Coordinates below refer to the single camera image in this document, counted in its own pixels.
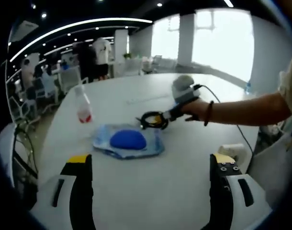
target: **black wristband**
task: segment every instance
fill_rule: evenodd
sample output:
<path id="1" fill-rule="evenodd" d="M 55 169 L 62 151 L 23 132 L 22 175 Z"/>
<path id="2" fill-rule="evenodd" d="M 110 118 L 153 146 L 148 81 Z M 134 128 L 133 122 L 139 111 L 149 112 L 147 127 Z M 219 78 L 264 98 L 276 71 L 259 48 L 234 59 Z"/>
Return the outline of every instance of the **black wristband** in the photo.
<path id="1" fill-rule="evenodd" d="M 214 101 L 211 101 L 209 106 L 208 106 L 208 109 L 207 109 L 207 112 L 206 112 L 206 117 L 205 117 L 204 124 L 203 124 L 204 126 L 207 126 L 208 123 L 209 123 L 210 116 L 211 116 L 211 113 L 212 113 L 213 104 L 214 104 Z"/>

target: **desk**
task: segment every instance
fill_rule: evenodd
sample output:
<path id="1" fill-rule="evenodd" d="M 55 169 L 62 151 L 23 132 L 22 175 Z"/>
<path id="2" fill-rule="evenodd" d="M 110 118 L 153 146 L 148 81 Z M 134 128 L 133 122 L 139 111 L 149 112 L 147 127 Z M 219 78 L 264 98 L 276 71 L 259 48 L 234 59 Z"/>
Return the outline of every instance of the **desk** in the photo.
<path id="1" fill-rule="evenodd" d="M 93 150 L 89 129 L 106 123 L 135 124 L 147 111 L 173 104 L 171 84 L 180 74 L 149 74 L 85 85 L 95 122 L 80 124 L 75 92 L 70 90 L 47 133 L 39 166 L 39 186 L 59 174 L 73 155 L 92 153 L 93 218 L 99 230 L 200 229 L 210 218 L 210 154 L 223 144 L 243 143 L 236 126 L 184 122 L 163 131 L 166 150 L 158 157 L 120 161 Z M 207 85 L 222 102 L 246 98 L 244 90 L 212 75 L 190 74 Z M 201 97 L 215 98 L 201 88 Z M 254 148 L 258 127 L 242 126 Z"/>

